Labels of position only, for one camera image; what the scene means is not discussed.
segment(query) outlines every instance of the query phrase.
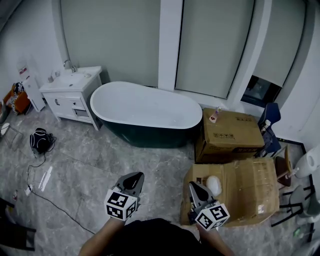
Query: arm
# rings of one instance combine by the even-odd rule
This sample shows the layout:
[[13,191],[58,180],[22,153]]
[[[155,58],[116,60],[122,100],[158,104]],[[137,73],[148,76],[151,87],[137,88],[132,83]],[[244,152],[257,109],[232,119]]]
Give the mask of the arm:
[[125,223],[125,221],[110,218],[98,233],[85,242],[80,250],[79,256],[101,255],[106,246],[110,243],[110,240],[124,227]]
[[196,224],[199,230],[202,243],[207,243],[211,247],[217,249],[224,256],[234,256],[234,252],[225,244],[216,229],[212,229],[209,232],[204,230],[199,224]]

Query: marble floor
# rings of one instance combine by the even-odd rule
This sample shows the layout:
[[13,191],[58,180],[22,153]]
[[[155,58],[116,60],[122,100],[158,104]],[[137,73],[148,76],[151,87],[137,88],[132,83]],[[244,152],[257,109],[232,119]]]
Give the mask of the marble floor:
[[[29,145],[29,135],[38,127],[57,137],[54,149],[46,154],[45,163],[30,168],[29,180],[36,191],[67,211],[87,229],[97,232],[106,222],[104,198],[117,179],[130,172],[144,172],[141,206],[130,219],[164,218],[179,225],[183,178],[194,162],[194,148],[188,144],[176,149],[132,147],[116,137],[104,126],[95,131],[92,125],[63,119],[58,122],[46,107],[40,113],[31,110],[26,116],[12,112],[8,122],[23,133],[15,138],[12,149],[0,140],[0,197],[15,204],[13,216],[17,223],[37,229],[35,252],[25,252],[0,246],[8,256],[75,256],[82,244],[92,235],[83,230],[65,213],[49,202],[31,194],[26,197],[28,165],[39,165],[43,158],[35,158]],[[302,151],[299,146],[290,149],[295,164]],[[50,180],[44,192],[38,184],[45,171],[52,167]],[[293,186],[307,180],[293,179]],[[18,191],[17,201],[13,194]],[[291,255],[307,241],[293,237],[298,227],[294,218],[276,227],[271,223],[282,219],[277,213],[265,222],[253,226],[222,227],[219,232],[239,256]],[[190,230],[197,238],[194,227]],[[309,226],[302,226],[308,232]]]

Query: cardboard box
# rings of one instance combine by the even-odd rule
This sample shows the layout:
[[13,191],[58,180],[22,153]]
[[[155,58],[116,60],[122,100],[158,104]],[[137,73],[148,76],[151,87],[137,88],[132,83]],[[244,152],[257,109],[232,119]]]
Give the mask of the cardboard box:
[[226,164],[193,164],[184,177],[181,225],[190,225],[189,182],[206,185],[209,176],[220,179],[222,193],[215,199],[225,204],[230,218],[225,227],[258,224],[279,210],[279,190],[272,158],[252,158]]
[[195,162],[224,164],[252,157],[264,145],[258,124],[252,115],[221,111],[212,123],[214,109],[203,110],[203,126],[195,144]]

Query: freestanding bathtub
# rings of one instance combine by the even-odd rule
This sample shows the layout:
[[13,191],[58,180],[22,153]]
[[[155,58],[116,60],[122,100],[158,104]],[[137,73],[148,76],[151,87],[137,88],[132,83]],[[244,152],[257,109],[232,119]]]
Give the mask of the freestanding bathtub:
[[90,105],[105,126],[136,147],[181,147],[202,119],[202,109],[193,99],[130,82],[100,86]]

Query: toiletry bottle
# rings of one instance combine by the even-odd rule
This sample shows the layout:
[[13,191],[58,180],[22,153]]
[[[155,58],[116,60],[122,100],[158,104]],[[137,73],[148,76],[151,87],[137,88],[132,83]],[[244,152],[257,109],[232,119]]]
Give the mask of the toiletry bottle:
[[267,119],[264,121],[264,125],[262,126],[260,132],[262,135],[266,133],[267,128],[271,125],[271,122]]
[[216,108],[216,110],[214,111],[214,113],[209,117],[209,120],[210,120],[212,123],[216,123],[220,111],[221,111],[221,107],[218,106],[218,107]]

